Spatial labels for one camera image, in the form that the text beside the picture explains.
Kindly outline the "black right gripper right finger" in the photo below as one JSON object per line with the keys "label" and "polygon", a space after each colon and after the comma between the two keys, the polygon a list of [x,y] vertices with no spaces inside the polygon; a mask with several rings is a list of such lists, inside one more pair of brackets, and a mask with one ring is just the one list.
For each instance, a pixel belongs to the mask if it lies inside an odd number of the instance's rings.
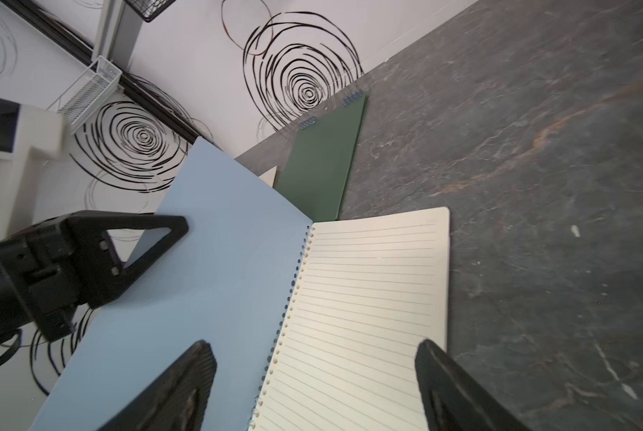
{"label": "black right gripper right finger", "polygon": [[527,429],[434,341],[418,345],[415,371],[430,430]]}

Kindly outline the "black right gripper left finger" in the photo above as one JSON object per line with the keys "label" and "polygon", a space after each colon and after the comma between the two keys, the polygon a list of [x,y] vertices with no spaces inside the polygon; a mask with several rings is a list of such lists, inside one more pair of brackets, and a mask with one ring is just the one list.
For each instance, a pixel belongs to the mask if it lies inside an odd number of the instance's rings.
{"label": "black right gripper left finger", "polygon": [[101,429],[199,430],[216,373],[210,344],[199,340]]}

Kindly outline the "light blue spiral notebook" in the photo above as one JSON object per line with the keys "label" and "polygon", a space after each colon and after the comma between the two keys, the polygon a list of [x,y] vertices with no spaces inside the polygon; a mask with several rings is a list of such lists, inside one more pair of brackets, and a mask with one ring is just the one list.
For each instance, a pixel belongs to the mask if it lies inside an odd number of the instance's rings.
{"label": "light blue spiral notebook", "polygon": [[316,223],[199,140],[159,213],[189,232],[98,313],[34,429],[99,428],[198,340],[206,430],[427,428],[415,357],[447,343],[447,208]]}

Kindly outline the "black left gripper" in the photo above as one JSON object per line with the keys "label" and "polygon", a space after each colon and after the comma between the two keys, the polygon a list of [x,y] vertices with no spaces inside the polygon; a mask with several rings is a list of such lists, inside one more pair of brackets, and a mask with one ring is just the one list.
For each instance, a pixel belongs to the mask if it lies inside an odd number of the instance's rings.
{"label": "black left gripper", "polygon": [[180,215],[86,210],[1,241],[0,343],[29,323],[47,341],[66,337],[80,302],[119,299],[188,231]]}

